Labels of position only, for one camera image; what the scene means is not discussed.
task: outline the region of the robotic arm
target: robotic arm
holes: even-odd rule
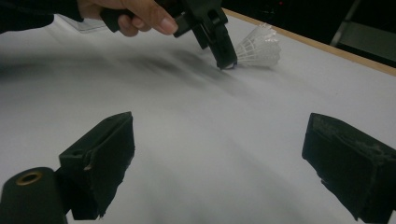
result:
[[[233,43],[225,23],[228,22],[221,9],[221,0],[157,0],[157,3],[175,18],[178,30],[175,37],[192,30],[202,49],[210,47],[220,69],[236,63]],[[129,10],[105,9],[102,20],[112,32],[117,32],[119,15],[134,14]]]

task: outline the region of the hand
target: hand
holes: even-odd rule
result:
[[[101,20],[100,12],[104,7],[129,9],[135,16],[119,16],[120,31],[126,36],[135,36],[139,31],[152,28],[164,35],[172,35],[177,30],[175,20],[154,0],[78,0],[82,18]]]

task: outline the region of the shuttlecock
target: shuttlecock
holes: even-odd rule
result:
[[[236,46],[238,64],[253,66],[272,66],[277,64],[280,56],[279,41],[276,31],[266,23],[257,26]]]

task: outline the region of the wooden table edge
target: wooden table edge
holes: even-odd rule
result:
[[[244,16],[242,14],[236,13],[236,12],[231,11],[231,10],[226,9],[226,8],[224,8],[224,12],[227,15],[229,15],[229,16],[232,16],[232,17],[235,17],[235,18],[237,18],[239,20],[247,21],[247,22],[250,22],[250,23],[253,23],[253,24],[256,24],[256,25],[258,25],[260,23],[263,23],[263,21],[257,21],[255,19],[252,19],[252,18],[248,17],[248,16]],[[352,61],[354,63],[359,63],[359,64],[362,64],[364,66],[373,68],[373,69],[375,69],[377,71],[380,71],[380,72],[383,72],[383,73],[387,73],[387,74],[389,74],[391,76],[395,76],[396,77],[396,68],[393,68],[393,67],[390,67],[388,65],[385,65],[385,64],[382,64],[382,63],[378,63],[378,62],[375,62],[375,61],[372,61],[372,60],[369,60],[369,59],[366,59],[366,58],[363,58],[363,57],[358,56],[356,54],[349,53],[347,51],[344,51],[344,50],[341,50],[341,49],[337,49],[337,48],[329,46],[329,45],[325,45],[325,44],[320,43],[320,42],[318,42],[316,40],[309,39],[309,38],[301,36],[301,35],[297,35],[295,33],[289,32],[287,30],[284,30],[284,29],[281,29],[281,28],[278,28],[278,27],[275,27],[275,26],[273,26],[273,28],[278,33],[280,33],[280,34],[282,34],[284,36],[287,36],[287,37],[289,37],[291,39],[294,39],[294,40],[297,40],[299,42],[302,42],[302,43],[304,43],[306,45],[312,46],[312,47],[314,47],[316,49],[324,50],[324,51],[329,52],[331,54],[334,54],[334,55],[337,55],[339,57],[342,57],[342,58],[345,58],[347,60],[350,60],[350,61]]]

